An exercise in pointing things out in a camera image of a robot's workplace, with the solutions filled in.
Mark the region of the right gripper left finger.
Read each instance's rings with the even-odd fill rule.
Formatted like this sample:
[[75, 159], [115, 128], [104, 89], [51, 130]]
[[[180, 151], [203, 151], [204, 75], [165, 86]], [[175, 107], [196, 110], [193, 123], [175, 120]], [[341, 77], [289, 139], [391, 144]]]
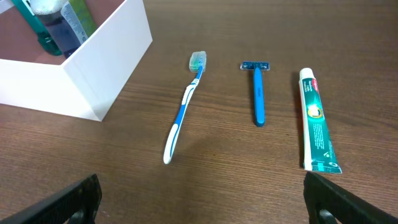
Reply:
[[1, 224], [95, 224], [101, 199], [98, 176], [92, 174], [1, 220]]

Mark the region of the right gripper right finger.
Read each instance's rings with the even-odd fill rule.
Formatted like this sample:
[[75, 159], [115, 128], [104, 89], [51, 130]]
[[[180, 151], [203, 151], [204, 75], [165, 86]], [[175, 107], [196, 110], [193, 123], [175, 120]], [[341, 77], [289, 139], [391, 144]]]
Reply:
[[394, 223], [397, 218], [314, 172], [307, 172], [303, 196], [310, 223]]

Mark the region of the green white toothpaste tube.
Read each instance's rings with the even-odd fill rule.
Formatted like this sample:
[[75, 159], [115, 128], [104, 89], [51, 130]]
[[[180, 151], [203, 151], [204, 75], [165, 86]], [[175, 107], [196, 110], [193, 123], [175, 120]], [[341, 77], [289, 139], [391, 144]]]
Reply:
[[308, 171], [342, 173], [330, 138], [317, 79], [311, 68], [300, 71], [303, 118], [303, 167]]

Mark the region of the blue disposable razor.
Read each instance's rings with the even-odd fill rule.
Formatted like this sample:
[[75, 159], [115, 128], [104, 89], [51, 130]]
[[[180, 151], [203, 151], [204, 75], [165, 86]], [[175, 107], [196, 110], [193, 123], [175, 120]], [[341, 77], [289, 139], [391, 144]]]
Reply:
[[269, 62], [243, 61], [240, 69], [253, 71], [254, 123], [257, 127], [263, 127], [266, 122], [266, 113], [264, 105], [262, 72], [269, 71], [270, 64]]

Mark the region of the blue white toothbrush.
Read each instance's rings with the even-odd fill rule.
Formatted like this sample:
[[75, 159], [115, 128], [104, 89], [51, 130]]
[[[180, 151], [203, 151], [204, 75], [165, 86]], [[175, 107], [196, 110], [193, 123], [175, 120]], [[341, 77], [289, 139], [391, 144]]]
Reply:
[[186, 87], [185, 92], [183, 94], [182, 102], [180, 105], [180, 109], [178, 111], [175, 122], [173, 123], [166, 144], [164, 148], [163, 162], [164, 164], [169, 164], [172, 160], [175, 147], [177, 145], [177, 140], [179, 136], [179, 132], [183, 123], [183, 119], [187, 110], [187, 106], [191, 100], [191, 97], [197, 88], [201, 76], [206, 70], [206, 52], [199, 51], [192, 53], [189, 61], [189, 70], [192, 73], [196, 73], [196, 77], [192, 80], [192, 82]]

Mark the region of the clear pump soap bottle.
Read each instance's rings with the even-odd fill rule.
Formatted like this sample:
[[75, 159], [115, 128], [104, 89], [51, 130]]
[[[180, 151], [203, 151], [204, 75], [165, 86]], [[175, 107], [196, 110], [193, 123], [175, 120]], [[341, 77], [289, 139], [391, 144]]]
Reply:
[[31, 0], [30, 6], [65, 58], [89, 38], [69, 0]]

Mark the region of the green soap bar box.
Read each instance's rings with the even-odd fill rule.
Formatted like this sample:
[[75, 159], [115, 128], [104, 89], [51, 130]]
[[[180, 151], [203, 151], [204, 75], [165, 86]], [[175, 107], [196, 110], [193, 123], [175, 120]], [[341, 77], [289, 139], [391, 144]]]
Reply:
[[72, 9], [75, 11], [80, 24], [84, 28], [88, 37], [90, 37], [96, 30], [95, 24], [90, 10], [86, 5], [85, 0], [69, 0]]

